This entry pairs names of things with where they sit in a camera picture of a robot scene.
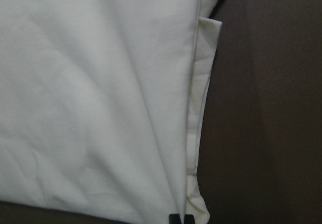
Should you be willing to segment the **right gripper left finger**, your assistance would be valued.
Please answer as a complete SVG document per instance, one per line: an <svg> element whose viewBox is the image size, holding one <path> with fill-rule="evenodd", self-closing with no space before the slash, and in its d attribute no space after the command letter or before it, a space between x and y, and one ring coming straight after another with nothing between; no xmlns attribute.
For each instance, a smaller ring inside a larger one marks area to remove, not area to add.
<svg viewBox="0 0 322 224"><path fill-rule="evenodd" d="M181 224L181 218L178 213L172 213L169 215L169 224Z"/></svg>

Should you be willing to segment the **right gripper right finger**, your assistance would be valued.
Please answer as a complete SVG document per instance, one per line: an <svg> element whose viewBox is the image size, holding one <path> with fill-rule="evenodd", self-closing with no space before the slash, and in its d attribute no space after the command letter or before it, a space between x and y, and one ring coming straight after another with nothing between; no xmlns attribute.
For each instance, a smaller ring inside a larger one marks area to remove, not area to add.
<svg viewBox="0 0 322 224"><path fill-rule="evenodd" d="M195 224L195 218L192 214L185 214L184 224Z"/></svg>

